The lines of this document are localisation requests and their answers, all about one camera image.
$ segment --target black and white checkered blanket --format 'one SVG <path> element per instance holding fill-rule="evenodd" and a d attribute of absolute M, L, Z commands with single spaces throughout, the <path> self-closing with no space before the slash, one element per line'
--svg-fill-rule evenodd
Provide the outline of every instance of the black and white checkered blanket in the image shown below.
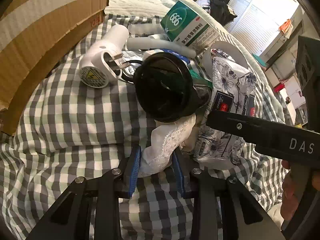
<path fill-rule="evenodd" d="M 21 116 L 16 135 L 1 134 L 0 201 L 2 216 L 18 239 L 31 229 L 77 177 L 101 176 L 118 166 L 133 145 L 150 145 L 155 121 L 137 102 L 134 86 L 119 81 L 93 89 L 80 81 L 79 60 L 111 26 L 159 23 L 160 18 L 106 15 L 103 24 L 81 40 L 44 79 Z M 220 40 L 236 44 L 221 33 Z M 200 75 L 196 62 L 192 68 Z M 278 121 L 267 84 L 257 76 L 256 116 Z M 245 144 L 239 166 L 213 176 L 235 174 L 265 210 L 281 201 L 285 170 L 280 160 Z M 176 190 L 173 170 L 138 179 L 130 200 L 119 201 L 124 239 L 185 239 L 191 232 L 193 204 Z M 93 234 L 94 215 L 90 232 Z"/>

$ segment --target green and white medicine box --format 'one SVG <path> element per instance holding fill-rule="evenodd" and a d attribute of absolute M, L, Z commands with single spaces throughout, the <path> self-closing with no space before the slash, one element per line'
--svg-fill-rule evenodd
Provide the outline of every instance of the green and white medicine box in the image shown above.
<path fill-rule="evenodd" d="M 170 41 L 200 53 L 218 37 L 215 28 L 194 10 L 178 1 L 160 22 Z"/>

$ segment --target human hand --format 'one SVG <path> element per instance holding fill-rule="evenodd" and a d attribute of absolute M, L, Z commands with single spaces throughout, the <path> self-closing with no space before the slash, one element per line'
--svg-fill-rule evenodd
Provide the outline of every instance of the human hand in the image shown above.
<path fill-rule="evenodd" d="M 285 169 L 290 169 L 289 162 L 283 160 L 281 164 Z M 320 171 L 314 172 L 312 177 L 312 185 L 316 190 L 320 191 Z M 284 192 L 282 194 L 282 205 L 280 213 L 284 220 L 290 220 L 299 205 L 298 199 L 294 195 L 295 183 L 292 180 L 290 174 L 287 174 L 285 176 L 284 182 L 282 184 L 282 189 Z"/>

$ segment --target brown cardboard box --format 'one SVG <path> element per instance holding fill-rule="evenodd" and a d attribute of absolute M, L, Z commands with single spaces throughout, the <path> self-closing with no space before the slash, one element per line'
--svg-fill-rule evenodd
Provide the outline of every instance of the brown cardboard box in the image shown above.
<path fill-rule="evenodd" d="M 0 19 L 2 131 L 13 134 L 39 82 L 104 19 L 108 0 L 13 0 Z"/>

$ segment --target screw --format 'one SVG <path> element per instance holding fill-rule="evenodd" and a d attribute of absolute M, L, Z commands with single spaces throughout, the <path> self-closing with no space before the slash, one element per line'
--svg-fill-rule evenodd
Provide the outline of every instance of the screw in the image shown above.
<path fill-rule="evenodd" d="M 242 129 L 242 124 L 241 123 L 237 123 L 237 129 L 241 130 Z"/>
<path fill-rule="evenodd" d="M 121 169 L 115 168 L 111 172 L 113 175 L 119 175 L 121 173 Z"/>
<path fill-rule="evenodd" d="M 233 183 L 233 184 L 238 181 L 238 179 L 236 177 L 229 177 L 228 180 L 230 183 Z"/>
<path fill-rule="evenodd" d="M 82 183 L 82 182 L 84 182 L 84 177 L 76 177 L 76 179 L 75 179 L 75 182 L 76 183 Z"/>
<path fill-rule="evenodd" d="M 193 173 L 193 174 L 201 174 L 201 172 L 202 172 L 202 170 L 199 169 L 199 168 L 193 168 L 193 169 L 192 169 L 192 173 Z"/>

